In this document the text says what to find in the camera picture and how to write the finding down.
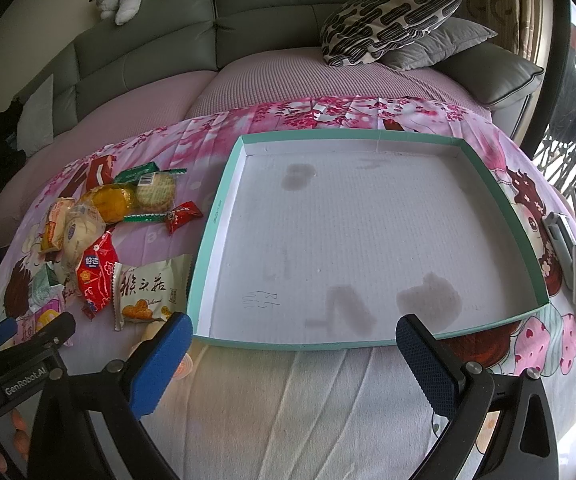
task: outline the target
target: sofa armrest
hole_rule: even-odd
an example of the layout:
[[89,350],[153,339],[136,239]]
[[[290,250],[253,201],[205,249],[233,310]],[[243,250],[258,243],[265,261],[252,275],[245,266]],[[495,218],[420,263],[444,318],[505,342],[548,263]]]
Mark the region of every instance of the sofa armrest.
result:
[[489,41],[450,56],[433,68],[454,79],[490,110],[524,100],[539,88],[545,73],[531,61]]

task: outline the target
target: screw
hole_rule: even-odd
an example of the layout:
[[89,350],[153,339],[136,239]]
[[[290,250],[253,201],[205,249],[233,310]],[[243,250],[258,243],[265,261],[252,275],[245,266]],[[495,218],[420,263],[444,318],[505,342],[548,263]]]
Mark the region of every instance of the screw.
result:
[[541,378],[541,372],[539,372],[536,368],[526,368],[526,375],[530,379],[536,380]]
[[116,374],[124,369],[124,362],[121,359],[113,359],[106,365],[106,370],[111,374]]
[[468,372],[470,372],[471,374],[477,375],[477,374],[480,374],[484,370],[484,367],[482,367],[476,361],[468,361],[466,363],[466,370]]
[[52,379],[53,381],[61,379],[62,375],[63,370],[61,368],[53,368],[52,370],[50,370],[50,373],[48,374],[49,378]]

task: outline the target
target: red object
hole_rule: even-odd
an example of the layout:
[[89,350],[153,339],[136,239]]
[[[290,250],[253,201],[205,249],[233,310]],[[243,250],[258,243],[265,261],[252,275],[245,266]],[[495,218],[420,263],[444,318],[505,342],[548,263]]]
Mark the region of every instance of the red object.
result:
[[113,270],[117,261],[111,231],[106,231],[84,251],[77,267],[77,282],[86,304],[82,311],[95,317],[113,297]]
[[182,225],[187,224],[193,218],[201,218],[203,213],[194,202],[183,202],[174,209],[171,209],[165,215],[165,225],[168,227],[170,234],[174,233]]
[[116,160],[114,155],[100,156],[90,162],[88,178],[86,179],[86,191],[94,187],[103,186],[103,184],[113,183],[113,162]]

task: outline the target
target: plush toy leg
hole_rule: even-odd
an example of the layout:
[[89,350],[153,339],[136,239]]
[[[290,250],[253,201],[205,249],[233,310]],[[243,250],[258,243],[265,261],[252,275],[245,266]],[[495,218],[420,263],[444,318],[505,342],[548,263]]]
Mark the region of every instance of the plush toy leg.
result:
[[114,17],[114,23],[123,25],[125,22],[132,20],[138,12],[142,0],[119,0],[119,10]]

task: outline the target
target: sofa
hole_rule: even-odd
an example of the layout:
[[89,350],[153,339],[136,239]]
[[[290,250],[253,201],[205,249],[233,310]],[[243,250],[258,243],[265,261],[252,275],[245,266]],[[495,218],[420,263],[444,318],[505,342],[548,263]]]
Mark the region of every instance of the sofa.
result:
[[[436,68],[394,72],[378,62],[328,67],[319,30],[345,1],[144,0],[125,25],[103,20],[79,34],[18,93],[25,102],[54,75],[54,141],[31,156],[0,194],[0,250],[66,164],[204,114],[304,96],[419,96],[469,108],[511,136],[538,77],[516,98],[486,107]],[[459,63],[468,67],[475,49],[458,54]]]

